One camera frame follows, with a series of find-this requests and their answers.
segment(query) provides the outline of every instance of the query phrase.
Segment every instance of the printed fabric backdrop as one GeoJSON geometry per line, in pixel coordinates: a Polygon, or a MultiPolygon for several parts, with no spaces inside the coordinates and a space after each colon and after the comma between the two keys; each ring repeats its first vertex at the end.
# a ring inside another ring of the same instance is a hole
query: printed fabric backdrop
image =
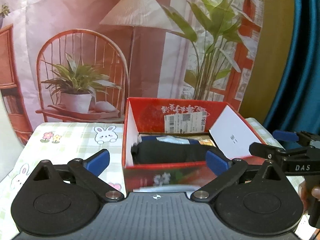
{"type": "Polygon", "coordinates": [[[0,91],[25,144],[43,122],[124,121],[130,97],[239,109],[263,0],[0,0],[0,91]]]}

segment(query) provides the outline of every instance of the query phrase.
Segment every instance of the chair backrest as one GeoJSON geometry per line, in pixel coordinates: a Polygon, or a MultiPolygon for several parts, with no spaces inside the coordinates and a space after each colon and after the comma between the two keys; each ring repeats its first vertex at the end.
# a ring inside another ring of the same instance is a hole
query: chair backrest
{"type": "Polygon", "coordinates": [[[106,88],[106,92],[97,92],[97,101],[108,101],[120,111],[124,112],[124,89],[128,79],[128,67],[125,57],[119,47],[108,37],[85,29],[73,29],[58,33],[49,39],[41,48],[37,63],[37,82],[41,108],[60,102],[59,94],[52,94],[53,88],[47,89],[42,81],[55,78],[54,67],[48,64],[66,65],[65,53],[76,62],[94,66],[100,73],[109,76],[109,81],[122,89],[106,88]]]}

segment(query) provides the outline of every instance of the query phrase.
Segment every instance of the cartoon bunny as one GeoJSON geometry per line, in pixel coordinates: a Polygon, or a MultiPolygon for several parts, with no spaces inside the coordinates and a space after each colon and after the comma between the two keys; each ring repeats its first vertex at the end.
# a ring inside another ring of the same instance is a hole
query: cartoon bunny
{"type": "Polygon", "coordinates": [[[28,178],[28,173],[29,171],[29,165],[28,163],[25,163],[21,169],[20,169],[20,173],[18,175],[16,175],[12,181],[11,181],[11,189],[20,189],[23,185],[23,183],[25,183],[25,181],[28,178]]]}
{"type": "Polygon", "coordinates": [[[116,126],[109,126],[104,130],[102,127],[95,127],[94,131],[97,133],[95,141],[98,144],[104,144],[105,142],[115,142],[118,139],[118,135],[114,132],[116,126]]]}

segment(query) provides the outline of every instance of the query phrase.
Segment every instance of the teal curtain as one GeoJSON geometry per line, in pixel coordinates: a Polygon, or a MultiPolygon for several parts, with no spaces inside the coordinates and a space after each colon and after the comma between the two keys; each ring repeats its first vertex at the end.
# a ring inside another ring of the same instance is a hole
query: teal curtain
{"type": "MultiPolygon", "coordinates": [[[[320,133],[320,0],[295,0],[287,64],[263,125],[270,132],[320,133]]],[[[283,146],[298,147],[293,143],[283,146]]]]}

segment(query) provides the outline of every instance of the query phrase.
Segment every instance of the human hand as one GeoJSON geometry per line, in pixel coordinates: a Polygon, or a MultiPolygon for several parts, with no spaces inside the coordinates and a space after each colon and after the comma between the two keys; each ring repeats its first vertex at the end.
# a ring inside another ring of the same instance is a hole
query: human hand
{"type": "MultiPolygon", "coordinates": [[[[308,192],[307,190],[307,185],[306,182],[302,182],[299,187],[298,187],[298,194],[301,198],[301,201],[303,203],[303,210],[304,212],[308,210],[308,197],[310,196],[310,192],[308,192]]],[[[317,198],[318,200],[320,200],[320,185],[319,186],[315,186],[312,191],[311,191],[311,195],[315,198],[317,198]]]]}

